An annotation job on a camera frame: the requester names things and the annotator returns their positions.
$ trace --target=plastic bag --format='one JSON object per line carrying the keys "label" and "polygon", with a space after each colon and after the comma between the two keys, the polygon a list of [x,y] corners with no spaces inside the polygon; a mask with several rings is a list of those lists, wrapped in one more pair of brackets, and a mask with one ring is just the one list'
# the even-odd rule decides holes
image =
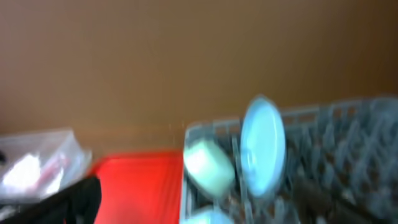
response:
{"label": "plastic bag", "polygon": [[46,198],[78,180],[91,161],[71,129],[0,138],[0,200]]}

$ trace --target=dish rack tines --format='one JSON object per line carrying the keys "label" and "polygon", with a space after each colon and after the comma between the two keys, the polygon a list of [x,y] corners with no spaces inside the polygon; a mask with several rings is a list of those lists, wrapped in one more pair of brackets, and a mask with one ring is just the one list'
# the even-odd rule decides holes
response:
{"label": "dish rack tines", "polygon": [[213,203],[238,222],[279,223],[293,216],[290,199],[296,175],[340,192],[379,218],[391,219],[398,212],[398,176],[394,172],[398,169],[398,100],[342,101],[282,112],[282,119],[287,141],[285,178],[268,206],[250,196],[242,178],[241,120],[197,123],[188,128],[185,144],[203,136],[219,142],[236,166],[237,181],[227,200],[229,204],[210,202],[189,184],[185,175],[180,218],[189,217],[198,206]]}

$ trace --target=plate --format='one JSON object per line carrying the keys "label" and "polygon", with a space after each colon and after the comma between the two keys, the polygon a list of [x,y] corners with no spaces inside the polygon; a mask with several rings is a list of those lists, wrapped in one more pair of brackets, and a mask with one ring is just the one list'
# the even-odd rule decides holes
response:
{"label": "plate", "polygon": [[249,105],[241,135],[243,178],[255,197],[274,193],[284,173],[286,140],[282,117],[265,96]]}

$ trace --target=dish rack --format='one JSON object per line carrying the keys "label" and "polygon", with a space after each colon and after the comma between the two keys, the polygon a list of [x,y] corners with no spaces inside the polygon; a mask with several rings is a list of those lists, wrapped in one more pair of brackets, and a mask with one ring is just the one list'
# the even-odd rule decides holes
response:
{"label": "dish rack", "polygon": [[239,145],[243,121],[225,119],[189,126],[185,145],[198,138],[215,139],[235,165],[237,181],[226,200],[211,201],[184,174],[180,220],[213,205],[235,223],[296,223],[290,201],[296,175],[339,192],[378,218],[398,218],[398,175],[394,173],[398,168],[397,99],[310,106],[283,111],[282,119],[287,141],[285,174],[273,202],[267,204],[250,196],[242,178]]}

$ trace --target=red surface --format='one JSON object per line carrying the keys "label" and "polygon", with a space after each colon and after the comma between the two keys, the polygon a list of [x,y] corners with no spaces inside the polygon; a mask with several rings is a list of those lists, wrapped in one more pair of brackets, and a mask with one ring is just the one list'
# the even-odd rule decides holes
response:
{"label": "red surface", "polygon": [[182,152],[108,157],[92,173],[101,181],[96,224],[178,223]]}

